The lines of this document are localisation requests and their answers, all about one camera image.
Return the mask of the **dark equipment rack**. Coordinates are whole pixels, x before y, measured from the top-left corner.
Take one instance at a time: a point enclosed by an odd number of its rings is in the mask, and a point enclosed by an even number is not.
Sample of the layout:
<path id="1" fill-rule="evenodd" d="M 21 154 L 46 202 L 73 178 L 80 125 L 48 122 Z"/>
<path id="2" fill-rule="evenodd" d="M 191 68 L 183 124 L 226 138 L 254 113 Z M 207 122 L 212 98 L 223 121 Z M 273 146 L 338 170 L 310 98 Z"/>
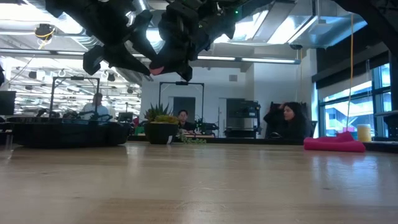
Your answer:
<path id="1" fill-rule="evenodd" d="M 262 131 L 260 110 L 257 101 L 227 99 L 225 136 L 256 139 Z"/>

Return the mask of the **pink-red folded cloth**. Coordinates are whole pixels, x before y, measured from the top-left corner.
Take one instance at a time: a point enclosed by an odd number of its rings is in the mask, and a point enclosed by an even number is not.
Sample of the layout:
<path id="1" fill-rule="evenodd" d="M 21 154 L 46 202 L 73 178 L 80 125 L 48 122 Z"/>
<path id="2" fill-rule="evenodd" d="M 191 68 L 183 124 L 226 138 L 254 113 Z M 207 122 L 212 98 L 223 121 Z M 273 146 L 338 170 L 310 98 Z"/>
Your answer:
<path id="1" fill-rule="evenodd" d="M 360 152 L 366 151 L 362 142 L 355 140 L 350 132 L 339 133 L 335 137 L 305 138 L 303 141 L 305 150 L 308 151 L 337 151 Z"/>

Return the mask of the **black plastic tupperware container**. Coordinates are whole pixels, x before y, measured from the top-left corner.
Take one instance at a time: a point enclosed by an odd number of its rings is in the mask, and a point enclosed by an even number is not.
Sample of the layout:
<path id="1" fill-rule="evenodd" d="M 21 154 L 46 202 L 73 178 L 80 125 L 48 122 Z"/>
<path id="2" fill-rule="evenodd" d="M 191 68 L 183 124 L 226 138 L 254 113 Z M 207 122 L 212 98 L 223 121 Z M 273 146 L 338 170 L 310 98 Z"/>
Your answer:
<path id="1" fill-rule="evenodd" d="M 126 143 L 131 126 L 110 121 L 12 117 L 14 142 L 31 148 L 117 146 Z"/>

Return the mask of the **black metal pole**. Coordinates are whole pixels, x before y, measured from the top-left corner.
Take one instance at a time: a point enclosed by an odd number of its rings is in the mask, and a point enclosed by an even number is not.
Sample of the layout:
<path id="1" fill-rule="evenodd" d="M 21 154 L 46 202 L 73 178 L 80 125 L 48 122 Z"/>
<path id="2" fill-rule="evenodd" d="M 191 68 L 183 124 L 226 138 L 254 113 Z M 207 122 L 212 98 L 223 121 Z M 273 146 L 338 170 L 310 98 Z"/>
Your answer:
<path id="1" fill-rule="evenodd" d="M 389 52 L 391 100 L 393 115 L 390 116 L 388 124 L 389 134 L 398 139 L 398 58 Z"/>

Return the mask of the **gray door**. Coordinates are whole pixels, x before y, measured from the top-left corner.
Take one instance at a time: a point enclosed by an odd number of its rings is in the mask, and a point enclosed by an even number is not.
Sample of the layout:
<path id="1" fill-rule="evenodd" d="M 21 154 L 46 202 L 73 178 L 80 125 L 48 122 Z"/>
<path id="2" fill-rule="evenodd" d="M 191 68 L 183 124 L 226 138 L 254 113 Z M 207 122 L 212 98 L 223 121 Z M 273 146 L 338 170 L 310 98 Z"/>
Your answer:
<path id="1" fill-rule="evenodd" d="M 181 111 L 187 112 L 186 123 L 195 122 L 195 105 L 194 97 L 174 97 L 173 98 L 173 115 L 179 118 Z"/>

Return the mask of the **large black monitor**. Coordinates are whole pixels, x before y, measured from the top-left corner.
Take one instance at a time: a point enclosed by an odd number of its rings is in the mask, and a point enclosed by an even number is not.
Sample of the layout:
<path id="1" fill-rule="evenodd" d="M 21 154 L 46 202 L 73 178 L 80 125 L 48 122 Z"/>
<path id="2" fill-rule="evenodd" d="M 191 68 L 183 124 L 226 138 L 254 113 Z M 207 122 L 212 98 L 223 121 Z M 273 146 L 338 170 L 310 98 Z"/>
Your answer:
<path id="1" fill-rule="evenodd" d="M 0 115 L 14 114 L 15 99 L 15 91 L 0 91 Z"/>

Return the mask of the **black aluminium table frame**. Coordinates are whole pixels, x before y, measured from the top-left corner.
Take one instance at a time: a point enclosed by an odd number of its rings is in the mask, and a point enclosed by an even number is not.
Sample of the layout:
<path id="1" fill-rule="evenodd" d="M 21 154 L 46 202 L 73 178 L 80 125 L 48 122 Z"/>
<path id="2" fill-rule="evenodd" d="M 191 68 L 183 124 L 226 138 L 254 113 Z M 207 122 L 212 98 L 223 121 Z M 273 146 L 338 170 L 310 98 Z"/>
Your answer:
<path id="1" fill-rule="evenodd" d="M 214 136 L 196 135 L 198 138 L 206 139 L 210 144 L 261 144 L 261 145 L 291 145 L 303 146 L 300 140 L 285 139 L 245 139 L 245 138 L 215 138 Z M 372 141 L 362 142 L 366 147 L 366 152 L 386 152 L 398 154 L 397 141 Z"/>

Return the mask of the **green trailing plant sprig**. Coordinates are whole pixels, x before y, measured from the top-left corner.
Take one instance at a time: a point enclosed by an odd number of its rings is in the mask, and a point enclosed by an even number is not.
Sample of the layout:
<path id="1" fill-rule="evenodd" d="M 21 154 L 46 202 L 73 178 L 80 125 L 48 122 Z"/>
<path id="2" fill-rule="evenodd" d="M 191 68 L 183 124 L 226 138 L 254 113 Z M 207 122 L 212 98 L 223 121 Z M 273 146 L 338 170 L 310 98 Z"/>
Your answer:
<path id="1" fill-rule="evenodd" d="M 184 144 L 206 144 L 206 139 L 191 134 L 180 134 L 178 139 Z"/>

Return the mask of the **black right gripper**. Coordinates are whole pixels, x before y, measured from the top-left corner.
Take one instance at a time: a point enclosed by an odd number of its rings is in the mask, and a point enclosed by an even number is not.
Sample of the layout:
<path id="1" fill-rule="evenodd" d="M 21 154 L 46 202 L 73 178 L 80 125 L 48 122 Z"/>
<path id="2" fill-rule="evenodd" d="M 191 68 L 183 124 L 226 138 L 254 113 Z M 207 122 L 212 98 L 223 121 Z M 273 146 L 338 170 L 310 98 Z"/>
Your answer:
<path id="1" fill-rule="evenodd" d="M 164 67 L 189 82 L 193 70 L 186 61 L 194 61 L 203 50 L 208 50 L 215 39 L 235 32 L 235 8 L 218 0 L 175 0 L 162 14 L 159 34 L 165 41 L 163 48 L 152 59 L 152 68 Z"/>

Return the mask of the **black plant pot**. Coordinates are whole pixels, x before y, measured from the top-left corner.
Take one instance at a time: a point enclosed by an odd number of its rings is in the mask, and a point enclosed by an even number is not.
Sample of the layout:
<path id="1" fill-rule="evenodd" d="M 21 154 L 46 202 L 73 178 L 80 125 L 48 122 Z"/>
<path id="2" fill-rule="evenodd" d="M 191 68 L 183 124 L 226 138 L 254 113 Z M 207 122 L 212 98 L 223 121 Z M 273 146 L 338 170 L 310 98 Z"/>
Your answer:
<path id="1" fill-rule="evenodd" d="M 178 125 L 172 123 L 147 123 L 144 133 L 151 144 L 170 144 L 178 133 Z"/>

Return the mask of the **pale yellow cup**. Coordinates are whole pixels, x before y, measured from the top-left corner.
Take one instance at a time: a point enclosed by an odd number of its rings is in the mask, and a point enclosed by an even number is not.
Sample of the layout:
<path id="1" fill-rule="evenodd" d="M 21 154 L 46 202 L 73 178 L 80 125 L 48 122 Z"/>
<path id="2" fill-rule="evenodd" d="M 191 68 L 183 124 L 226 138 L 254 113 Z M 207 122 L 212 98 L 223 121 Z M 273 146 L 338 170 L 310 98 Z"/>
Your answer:
<path id="1" fill-rule="evenodd" d="M 361 142 L 371 142 L 371 125 L 359 124 L 357 125 L 358 140 Z"/>

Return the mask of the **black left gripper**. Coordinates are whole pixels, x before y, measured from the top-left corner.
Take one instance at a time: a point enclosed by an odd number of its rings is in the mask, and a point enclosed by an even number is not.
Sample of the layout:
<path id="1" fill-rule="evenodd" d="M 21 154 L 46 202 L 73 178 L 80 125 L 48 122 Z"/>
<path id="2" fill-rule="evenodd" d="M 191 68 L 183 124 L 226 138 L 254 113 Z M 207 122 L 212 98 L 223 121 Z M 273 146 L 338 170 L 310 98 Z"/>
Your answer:
<path id="1" fill-rule="evenodd" d="M 85 6 L 85 29 L 104 44 L 116 44 L 126 35 L 126 14 L 135 11 L 133 0 L 87 0 Z M 138 14 L 129 27 L 129 40 L 136 51 L 150 60 L 156 57 L 156 52 L 147 39 L 147 28 L 152 20 L 149 10 Z M 108 67 L 124 68 L 149 76 L 149 69 L 135 58 L 124 45 L 100 46 L 96 45 L 83 54 L 83 69 L 89 75 L 94 75 L 105 60 Z"/>

